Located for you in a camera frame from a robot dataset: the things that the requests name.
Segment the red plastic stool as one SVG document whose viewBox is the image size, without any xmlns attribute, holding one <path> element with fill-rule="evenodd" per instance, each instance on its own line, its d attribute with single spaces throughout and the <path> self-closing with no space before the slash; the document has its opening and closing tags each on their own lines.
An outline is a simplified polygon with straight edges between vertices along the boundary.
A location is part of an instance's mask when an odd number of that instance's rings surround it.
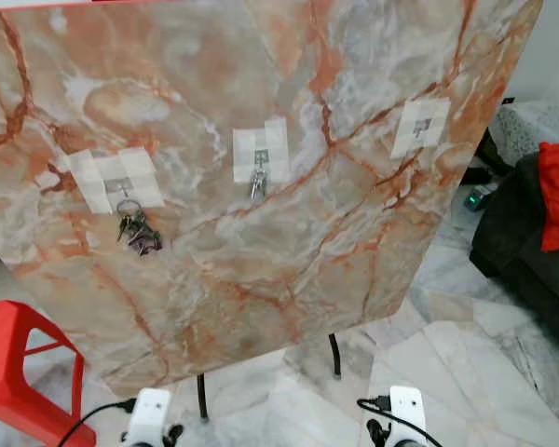
<svg viewBox="0 0 559 447">
<path fill-rule="evenodd" d="M 65 348 L 75 354 L 71 406 L 62 408 L 30 386 L 28 355 Z M 65 332 L 31 306 L 0 301 L 0 422 L 47 447 L 95 447 L 97 436 L 82 417 L 84 357 Z"/>
</svg>

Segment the black power strip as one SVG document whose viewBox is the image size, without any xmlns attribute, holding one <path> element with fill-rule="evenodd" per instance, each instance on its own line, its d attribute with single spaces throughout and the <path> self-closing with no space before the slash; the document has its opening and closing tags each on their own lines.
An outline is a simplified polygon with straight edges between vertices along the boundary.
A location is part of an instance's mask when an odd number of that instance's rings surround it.
<svg viewBox="0 0 559 447">
<path fill-rule="evenodd" d="M 494 174 L 492 171 L 483 167 L 467 167 L 461 178 L 462 184 L 488 184 L 493 182 Z"/>
</svg>

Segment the marble pattern display board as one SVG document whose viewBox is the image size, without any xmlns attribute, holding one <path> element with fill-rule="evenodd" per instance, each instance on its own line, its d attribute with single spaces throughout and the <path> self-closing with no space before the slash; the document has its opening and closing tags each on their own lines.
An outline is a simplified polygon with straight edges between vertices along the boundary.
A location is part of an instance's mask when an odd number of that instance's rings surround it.
<svg viewBox="0 0 559 447">
<path fill-rule="evenodd" d="M 0 261 L 118 396 L 394 314 L 545 0 L 169 0 L 0 11 Z M 402 108 L 440 143 L 391 160 Z M 287 119 L 250 200 L 232 131 Z M 67 155 L 141 146 L 163 250 Z"/>
</svg>

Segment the small silver keys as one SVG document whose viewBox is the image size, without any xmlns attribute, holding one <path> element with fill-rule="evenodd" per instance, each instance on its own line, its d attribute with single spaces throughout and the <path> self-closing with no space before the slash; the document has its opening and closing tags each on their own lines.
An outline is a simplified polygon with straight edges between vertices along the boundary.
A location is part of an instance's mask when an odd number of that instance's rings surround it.
<svg viewBox="0 0 559 447">
<path fill-rule="evenodd" d="M 266 195 L 266 185 L 268 182 L 268 171 L 266 168 L 255 168 L 250 178 L 250 200 L 261 199 Z"/>
</svg>

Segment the side table with lace cloth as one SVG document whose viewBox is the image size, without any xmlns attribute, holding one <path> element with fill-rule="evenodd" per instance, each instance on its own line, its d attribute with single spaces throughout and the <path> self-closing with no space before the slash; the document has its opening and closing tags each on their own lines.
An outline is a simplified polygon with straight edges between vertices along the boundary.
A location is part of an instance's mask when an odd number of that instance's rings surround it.
<svg viewBox="0 0 559 447">
<path fill-rule="evenodd" d="M 541 143 L 559 143 L 559 103 L 502 103 L 488 131 L 501 161 L 515 165 L 538 152 Z"/>
</svg>

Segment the dark grey fabric sofa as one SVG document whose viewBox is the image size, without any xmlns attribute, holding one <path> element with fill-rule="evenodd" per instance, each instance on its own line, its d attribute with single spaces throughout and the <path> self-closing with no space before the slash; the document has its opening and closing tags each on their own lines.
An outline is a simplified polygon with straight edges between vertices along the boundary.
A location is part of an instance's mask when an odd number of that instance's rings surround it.
<svg viewBox="0 0 559 447">
<path fill-rule="evenodd" d="M 485 201 L 470 260 L 526 306 L 559 345 L 559 251 L 542 250 L 545 217 L 537 155 L 526 155 Z"/>
</svg>

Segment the black board stand leg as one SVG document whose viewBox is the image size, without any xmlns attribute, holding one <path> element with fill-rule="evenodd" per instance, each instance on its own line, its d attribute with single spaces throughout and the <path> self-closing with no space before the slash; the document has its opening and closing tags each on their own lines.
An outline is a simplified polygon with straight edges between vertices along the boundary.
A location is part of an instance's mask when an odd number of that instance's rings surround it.
<svg viewBox="0 0 559 447">
<path fill-rule="evenodd" d="M 340 352 L 340 346 L 338 341 L 336 341 L 335 333 L 330 333 L 328 335 L 328 344 L 331 347 L 332 354 L 332 372 L 334 372 L 334 379 L 342 379 L 342 352 Z"/>
<path fill-rule="evenodd" d="M 196 395 L 198 395 L 198 414 L 202 423 L 209 422 L 209 409 L 206 392 L 206 375 L 196 375 Z"/>
</svg>

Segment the taped metal wall hook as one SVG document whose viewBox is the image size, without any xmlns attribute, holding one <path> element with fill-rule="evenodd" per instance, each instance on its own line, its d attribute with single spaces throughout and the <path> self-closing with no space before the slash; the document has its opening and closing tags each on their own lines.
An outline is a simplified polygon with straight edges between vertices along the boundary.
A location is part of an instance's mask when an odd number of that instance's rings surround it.
<svg viewBox="0 0 559 447">
<path fill-rule="evenodd" d="M 66 161 L 89 212 L 113 213 L 123 200 L 142 208 L 165 206 L 152 158 L 141 146 L 110 156 L 84 150 L 67 155 Z"/>
<path fill-rule="evenodd" d="M 391 146 L 391 160 L 400 160 L 412 150 L 440 143 L 450 107 L 449 98 L 420 99 L 406 103 Z"/>
<path fill-rule="evenodd" d="M 266 174 L 269 183 L 291 181 L 287 119 L 274 116 L 262 128 L 232 131 L 232 171 L 234 183 L 248 183 L 256 171 Z"/>
</svg>

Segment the small teal device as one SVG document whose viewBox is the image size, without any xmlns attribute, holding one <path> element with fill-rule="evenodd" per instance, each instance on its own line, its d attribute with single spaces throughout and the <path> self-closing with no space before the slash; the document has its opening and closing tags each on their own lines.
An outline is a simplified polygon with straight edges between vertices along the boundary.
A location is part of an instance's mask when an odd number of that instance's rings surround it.
<svg viewBox="0 0 559 447">
<path fill-rule="evenodd" d="M 496 187 L 493 184 L 473 184 L 468 194 L 464 196 L 463 208 L 471 212 L 484 211 L 494 192 Z"/>
</svg>

